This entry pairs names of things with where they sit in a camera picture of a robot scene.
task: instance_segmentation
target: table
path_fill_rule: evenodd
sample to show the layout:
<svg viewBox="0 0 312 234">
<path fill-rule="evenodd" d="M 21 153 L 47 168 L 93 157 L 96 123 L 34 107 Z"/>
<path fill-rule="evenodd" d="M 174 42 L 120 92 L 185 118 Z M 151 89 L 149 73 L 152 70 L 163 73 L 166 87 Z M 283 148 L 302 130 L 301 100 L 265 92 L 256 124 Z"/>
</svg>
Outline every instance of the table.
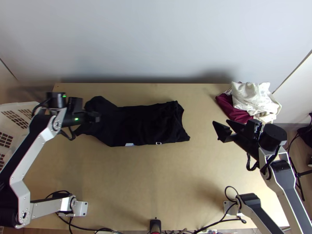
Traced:
<svg viewBox="0 0 312 234">
<path fill-rule="evenodd" d="M 184 108 L 183 126 L 191 139 L 163 145 L 108 147 L 92 136 L 68 141 L 58 135 L 47 142 L 30 168 L 25 183 L 32 200 L 69 190 L 89 202 L 86 217 L 73 224 L 115 230 L 148 230 L 157 217 L 163 230 L 199 229 L 223 216 L 224 189 L 255 193 L 279 226 L 287 226 L 277 196 L 259 170 L 246 170 L 246 153 L 234 143 L 217 140 L 212 121 L 227 117 L 215 96 L 228 84 L 57 83 L 55 92 L 84 102 L 104 96 L 117 106 L 151 105 L 177 100 Z M 216 229 L 254 228 L 240 221 Z M 67 229 L 54 214 L 32 220 L 28 227 Z"/>
</svg>

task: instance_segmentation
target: black cable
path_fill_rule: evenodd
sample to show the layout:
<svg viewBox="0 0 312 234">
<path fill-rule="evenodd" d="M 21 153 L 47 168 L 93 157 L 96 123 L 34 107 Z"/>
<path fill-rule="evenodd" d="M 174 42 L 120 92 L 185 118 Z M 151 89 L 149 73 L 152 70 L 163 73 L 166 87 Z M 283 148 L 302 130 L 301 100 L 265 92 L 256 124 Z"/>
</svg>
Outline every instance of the black cable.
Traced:
<svg viewBox="0 0 312 234">
<path fill-rule="evenodd" d="M 70 232 L 71 234 L 73 234 L 73 232 L 71 231 L 71 222 L 72 222 L 73 218 L 74 218 L 74 217 L 70 217 L 69 223 L 68 223 L 69 232 Z"/>
<path fill-rule="evenodd" d="M 67 135 L 67 133 L 64 132 L 62 129 L 60 130 L 60 134 L 63 135 L 64 137 L 66 137 L 68 140 L 74 140 L 74 139 L 76 139 L 76 135 L 75 135 L 75 133 L 73 132 L 73 130 L 71 129 L 71 127 L 68 127 L 68 129 L 69 129 L 69 132 L 71 133 L 71 137 L 69 137 L 69 136 Z"/>
<path fill-rule="evenodd" d="M 257 169 L 258 165 L 259 165 L 259 162 L 257 161 L 257 162 L 255 162 L 255 164 L 252 166 L 252 168 L 250 168 L 250 154 L 247 153 L 247 164 L 246 164 L 246 169 L 247 169 L 248 171 L 254 171 L 255 169 Z"/>
<path fill-rule="evenodd" d="M 184 231 L 183 233 L 186 233 L 186 232 L 193 234 L 193 232 L 188 231 L 188 230 Z M 175 230 L 172 230 L 169 234 L 178 234 L 178 233 L 175 233 Z"/>
<path fill-rule="evenodd" d="M 39 107 L 43 107 L 43 106 L 46 107 L 45 104 L 46 104 L 48 101 L 50 101 L 50 98 L 47 99 L 47 100 L 44 100 L 43 102 L 41 102 L 41 103 L 39 103 L 37 106 L 35 106 L 35 107 L 32 109 L 32 117 L 34 117 L 35 112 L 36 112 L 36 110 L 37 110 Z"/>
<path fill-rule="evenodd" d="M 303 194 L 303 190 L 302 190 L 302 186 L 301 186 L 301 182 L 300 182 L 300 177 L 298 177 L 298 171 L 297 171 L 297 169 L 296 169 L 296 167 L 295 167 L 291 157 L 289 157 L 289 161 L 290 161 L 290 164 L 291 164 L 291 168 L 294 170 L 295 177 L 297 178 L 297 181 L 298 181 L 298 183 L 296 182 L 296 186 L 300 190 L 302 201 L 305 201 L 305 196 Z"/>
<path fill-rule="evenodd" d="M 210 227 L 212 227 L 212 226 L 214 226 L 214 225 L 217 225 L 217 224 L 223 223 L 223 222 L 241 221 L 241 222 L 244 223 L 244 224 L 247 223 L 246 220 L 242 219 L 240 216 L 238 216 L 238 218 L 233 218 L 233 219 L 229 219 L 229 220 L 224 220 L 224 218 L 225 218 L 225 216 L 227 215 L 227 213 L 229 212 L 229 210 L 230 210 L 233 206 L 235 206 L 235 205 L 237 205 L 237 204 L 236 204 L 236 203 L 233 203 L 233 204 L 227 209 L 227 211 L 225 212 L 225 214 L 223 215 L 223 217 L 222 217 L 219 221 L 217 221 L 217 222 L 215 222 L 215 223 L 213 223 L 213 224 L 210 224 L 210 225 L 208 225 L 208 226 L 205 226 L 205 227 L 203 227 L 203 228 L 201 228 L 201 229 L 195 231 L 193 234 L 197 234 L 197 233 L 199 233 L 199 232 L 201 232 L 201 231 L 203 231 L 203 230 L 206 230 L 207 228 L 210 228 Z"/>
<path fill-rule="evenodd" d="M 279 146 L 276 148 L 275 154 L 274 154 L 273 156 L 271 156 L 271 157 L 267 160 L 266 164 L 260 169 L 260 172 L 261 172 L 262 174 L 264 174 L 264 175 L 266 174 L 266 169 L 270 166 L 270 164 L 273 162 L 273 160 L 277 157 L 278 152 L 280 151 L 280 148 L 281 148 L 281 146 L 279 145 Z"/>
<path fill-rule="evenodd" d="M 311 114 L 309 113 L 309 116 L 311 117 L 311 121 L 310 121 L 310 123 L 309 123 L 309 125 L 308 125 L 307 127 L 311 126 L 311 124 L 312 124 L 312 113 L 311 113 Z M 307 129 L 307 131 L 305 131 L 304 133 L 301 133 L 301 134 L 297 133 L 297 134 L 294 136 L 294 138 L 290 141 L 288 147 L 286 148 L 286 149 L 287 149 L 288 155 L 289 155 L 289 152 L 290 152 L 291 144 L 294 142 L 294 140 L 296 140 L 298 137 L 302 136 L 303 134 L 308 133 L 311 129 L 312 129 L 312 126 L 311 126 L 309 129 Z"/>
<path fill-rule="evenodd" d="M 227 196 L 227 189 L 228 189 L 228 188 L 232 188 L 232 189 L 234 189 L 234 190 L 235 190 L 235 192 L 236 192 L 236 193 L 237 193 L 237 195 L 238 195 L 237 190 L 236 190 L 233 186 L 226 186 L 226 187 L 225 187 L 225 190 L 224 190 L 224 193 L 225 193 L 225 196 L 227 197 L 227 199 L 228 199 L 229 201 L 234 202 L 235 204 L 237 204 L 237 202 L 236 202 L 235 200 L 232 200 L 232 199 L 230 199 L 230 198 Z"/>
<path fill-rule="evenodd" d="M 53 194 L 56 194 L 56 193 L 62 193 L 62 192 L 65 192 L 67 194 L 71 194 L 70 192 L 68 192 L 67 190 L 59 190 L 59 191 L 56 191 L 56 192 L 53 192 L 53 193 L 50 193 L 48 196 L 46 196 L 46 199 L 49 197 L 49 196 L 52 196 Z"/>
<path fill-rule="evenodd" d="M 48 198 L 49 196 L 51 196 L 51 195 L 53 195 L 53 194 L 55 194 L 55 193 L 60 193 L 60 192 L 66 192 L 67 194 L 71 194 L 71 193 L 68 192 L 67 190 L 59 190 L 59 191 L 50 193 L 46 198 Z M 103 227 L 103 228 L 100 228 L 100 229 L 92 229 L 92 228 L 79 227 L 79 226 L 74 225 L 74 224 L 71 223 L 71 222 L 73 221 L 73 218 L 74 218 L 74 217 L 70 217 L 69 222 L 67 222 L 67 221 L 64 220 L 62 217 L 58 216 L 58 212 L 56 212 L 55 214 L 56 214 L 57 217 L 58 217 L 59 219 L 61 219 L 64 223 L 68 224 L 68 226 L 69 226 L 69 232 L 70 232 L 71 234 L 72 234 L 71 227 L 75 227 L 75 228 L 77 228 L 77 229 L 85 230 L 85 231 L 95 231 L 95 233 L 97 233 L 97 232 L 99 232 L 99 231 L 107 231 L 107 232 L 114 232 L 114 233 L 117 233 L 117 234 L 123 234 L 122 232 L 114 231 L 113 229 L 106 228 L 106 227 Z"/>
</svg>

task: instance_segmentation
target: folded black shirt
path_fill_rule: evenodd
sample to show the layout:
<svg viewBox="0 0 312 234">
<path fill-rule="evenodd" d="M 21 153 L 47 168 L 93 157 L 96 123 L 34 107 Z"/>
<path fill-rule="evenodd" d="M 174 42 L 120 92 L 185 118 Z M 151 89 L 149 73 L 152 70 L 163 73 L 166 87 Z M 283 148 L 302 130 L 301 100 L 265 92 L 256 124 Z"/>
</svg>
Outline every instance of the folded black shirt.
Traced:
<svg viewBox="0 0 312 234">
<path fill-rule="evenodd" d="M 188 141 L 182 126 L 184 109 L 177 101 L 151 106 L 117 107 L 101 96 L 85 104 L 101 114 L 98 123 L 82 124 L 75 134 L 92 135 L 108 146 L 154 145 Z"/>
</svg>

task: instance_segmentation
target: white wall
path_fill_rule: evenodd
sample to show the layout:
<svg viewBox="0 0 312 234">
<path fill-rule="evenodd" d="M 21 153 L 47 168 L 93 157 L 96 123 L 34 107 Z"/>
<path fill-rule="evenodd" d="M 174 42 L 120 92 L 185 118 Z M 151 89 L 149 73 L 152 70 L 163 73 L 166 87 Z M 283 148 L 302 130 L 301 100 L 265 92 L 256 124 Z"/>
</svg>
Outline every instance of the white wall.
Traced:
<svg viewBox="0 0 312 234">
<path fill-rule="evenodd" d="M 18 80 L 0 61 L 0 104 L 17 102 L 16 92 L 13 90 L 18 86 Z"/>
<path fill-rule="evenodd" d="M 312 54 L 274 92 L 282 104 L 275 123 L 310 123 L 312 112 Z"/>
<path fill-rule="evenodd" d="M 311 9 L 311 0 L 2 0 L 0 57 L 22 81 L 233 79 L 274 90 L 312 48 Z"/>
</svg>

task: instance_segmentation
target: cable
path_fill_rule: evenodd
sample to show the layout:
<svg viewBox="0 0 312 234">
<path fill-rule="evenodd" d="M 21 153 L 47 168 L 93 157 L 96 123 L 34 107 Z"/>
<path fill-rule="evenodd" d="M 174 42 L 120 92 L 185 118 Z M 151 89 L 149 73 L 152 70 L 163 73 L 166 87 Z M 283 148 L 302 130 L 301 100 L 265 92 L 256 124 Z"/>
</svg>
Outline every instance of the cable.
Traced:
<svg viewBox="0 0 312 234">
<path fill-rule="evenodd" d="M 43 107 L 43 106 L 46 107 L 45 104 L 46 104 L 48 101 L 50 101 L 50 98 L 47 99 L 47 100 L 44 100 L 43 102 L 41 102 L 41 103 L 39 103 L 37 106 L 35 106 L 35 107 L 32 109 L 32 117 L 34 117 L 35 112 L 36 112 L 36 110 L 37 110 L 39 107 Z"/>
<path fill-rule="evenodd" d="M 257 169 L 258 165 L 259 165 L 259 162 L 257 161 L 257 162 L 252 166 L 252 168 L 250 168 L 250 154 L 247 153 L 247 164 L 246 164 L 246 169 L 247 169 L 248 171 L 254 171 L 255 169 Z"/>
<path fill-rule="evenodd" d="M 228 199 L 229 201 L 234 202 L 234 203 L 236 203 L 236 204 L 237 204 L 237 202 L 236 202 L 235 200 L 232 200 L 232 199 L 230 199 L 230 198 L 227 196 L 227 189 L 228 189 L 228 188 L 232 188 L 232 189 L 234 189 L 234 190 L 235 190 L 235 192 L 236 192 L 236 193 L 237 193 L 237 195 L 238 195 L 237 190 L 236 190 L 233 186 L 226 186 L 226 187 L 225 187 L 225 190 L 224 190 L 224 193 L 225 193 L 225 196 L 227 197 L 227 199 Z"/>
<path fill-rule="evenodd" d="M 53 194 L 56 194 L 56 193 L 61 193 L 61 192 L 65 192 L 67 194 L 71 194 L 70 192 L 68 192 L 67 190 L 59 190 L 59 191 L 56 191 L 56 192 L 53 192 L 53 193 L 50 193 L 48 196 L 46 196 L 45 199 L 47 199 L 49 196 L 52 196 Z"/>
<path fill-rule="evenodd" d="M 197 234 L 197 233 L 199 233 L 199 232 L 201 232 L 201 231 L 203 231 L 203 230 L 206 230 L 207 228 L 210 228 L 210 227 L 212 227 L 212 226 L 215 226 L 215 225 L 217 225 L 217 224 L 219 224 L 219 223 L 223 223 L 223 222 L 241 221 L 241 222 L 244 223 L 244 224 L 247 223 L 246 220 L 242 219 L 240 216 L 238 216 L 238 218 L 233 218 L 233 219 L 229 219 L 229 220 L 224 220 L 224 218 L 225 218 L 225 216 L 227 215 L 227 213 L 229 212 L 229 210 L 230 210 L 233 206 L 235 206 L 235 205 L 237 205 L 237 204 L 236 204 L 236 203 L 233 203 L 233 204 L 227 209 L 227 211 L 225 212 L 225 214 L 223 215 L 223 217 L 222 217 L 219 221 L 217 221 L 217 222 L 215 222 L 215 223 L 213 223 L 213 224 L 210 224 L 210 225 L 208 225 L 208 226 L 205 226 L 205 227 L 203 227 L 203 228 L 201 228 L 201 229 L 195 231 L 193 234 Z"/>
<path fill-rule="evenodd" d="M 68 229 L 69 229 L 69 232 L 70 232 L 71 234 L 73 234 L 73 232 L 71 231 L 71 222 L 72 222 L 73 218 L 74 218 L 74 217 L 70 217 L 69 223 L 68 223 Z"/>
<path fill-rule="evenodd" d="M 169 234 L 179 234 L 182 230 L 172 230 Z M 193 234 L 193 232 L 185 230 L 183 233 L 191 233 Z"/>
<path fill-rule="evenodd" d="M 59 190 L 59 191 L 56 191 L 56 192 L 53 192 L 53 193 L 50 193 L 46 198 L 50 197 L 51 195 L 55 194 L 55 193 L 60 193 L 60 192 L 66 192 L 67 194 L 71 194 L 70 192 L 68 192 L 67 190 Z M 71 230 L 71 227 L 75 227 L 77 229 L 80 229 L 80 230 L 85 230 L 85 231 L 94 231 L 95 233 L 99 232 L 99 231 L 107 231 L 107 232 L 113 232 L 113 233 L 116 233 L 116 234 L 123 234 L 122 232 L 118 232 L 118 231 L 115 231 L 113 229 L 110 229 L 110 228 L 106 228 L 106 227 L 102 227 L 100 229 L 92 229 L 92 228 L 84 228 L 84 227 L 79 227 L 77 225 L 74 225 L 72 224 L 72 221 L 73 221 L 73 218 L 74 217 L 70 217 L 69 219 L 69 222 L 64 220 L 62 217 L 58 216 L 58 212 L 55 213 L 56 216 L 61 219 L 64 223 L 68 224 L 68 227 L 69 227 L 69 232 L 72 234 L 72 230 Z"/>
<path fill-rule="evenodd" d="M 74 139 L 76 139 L 76 135 L 75 135 L 75 133 L 73 132 L 73 130 L 71 129 L 71 127 L 68 127 L 68 129 L 69 129 L 69 131 L 70 131 L 70 133 L 71 133 L 71 137 L 69 137 L 69 136 L 67 135 L 67 133 L 64 132 L 63 130 L 60 130 L 60 134 L 63 135 L 64 137 L 66 137 L 68 140 L 74 140 Z"/>
<path fill-rule="evenodd" d="M 226 215 L 227 215 L 227 213 L 229 212 L 229 210 L 230 210 L 233 206 L 237 205 L 237 201 L 234 201 L 234 200 L 230 199 L 230 198 L 227 196 L 227 189 L 228 189 L 228 188 L 234 189 L 235 192 L 237 193 L 237 195 L 238 195 L 238 192 L 237 192 L 237 190 L 236 190 L 233 186 L 226 186 L 226 188 L 225 188 L 225 190 L 224 190 L 225 196 L 227 197 L 227 199 L 228 199 L 229 201 L 233 202 L 233 204 L 225 211 L 223 217 L 222 217 L 219 221 L 217 221 L 217 222 L 215 222 L 215 223 L 213 223 L 213 224 L 210 224 L 210 225 L 208 225 L 208 226 L 205 226 L 205 227 L 203 227 L 203 228 L 201 228 L 201 229 L 199 229 L 199 230 L 196 230 L 196 231 L 193 232 L 193 234 L 197 234 L 197 233 L 199 233 L 199 232 L 201 232 L 201 231 L 203 231 L 203 230 L 206 230 L 206 229 L 209 228 L 209 227 L 212 227 L 212 226 L 214 226 L 214 225 L 217 225 L 218 223 L 223 223 L 223 222 L 228 222 L 228 221 L 241 221 L 241 222 L 244 223 L 244 224 L 247 223 L 246 220 L 242 219 L 240 216 L 237 216 L 238 218 L 229 219 L 229 220 L 224 220 L 224 218 L 226 217 Z"/>
<path fill-rule="evenodd" d="M 311 121 L 310 121 L 310 123 L 309 123 L 309 125 L 308 125 L 307 127 L 311 126 L 311 124 L 312 124 L 312 112 L 309 113 L 309 116 L 311 117 Z M 286 149 L 287 149 L 288 155 L 289 155 L 289 152 L 290 152 L 291 144 L 294 142 L 294 140 L 296 140 L 298 137 L 302 136 L 303 134 L 308 133 L 311 129 L 312 129 L 312 126 L 311 126 L 309 129 L 307 129 L 307 131 L 305 131 L 304 133 L 301 133 L 301 134 L 297 133 L 297 134 L 294 136 L 294 138 L 290 141 L 288 147 L 286 148 Z"/>
<path fill-rule="evenodd" d="M 280 151 L 280 148 L 281 148 L 281 146 L 279 145 L 279 146 L 276 148 L 275 154 L 274 154 L 273 156 L 271 156 L 271 157 L 267 160 L 266 164 L 260 169 L 260 172 L 261 172 L 262 174 L 264 174 L 264 175 L 266 174 L 266 169 L 270 166 L 270 164 L 273 162 L 273 160 L 277 157 L 278 152 Z"/>
</svg>

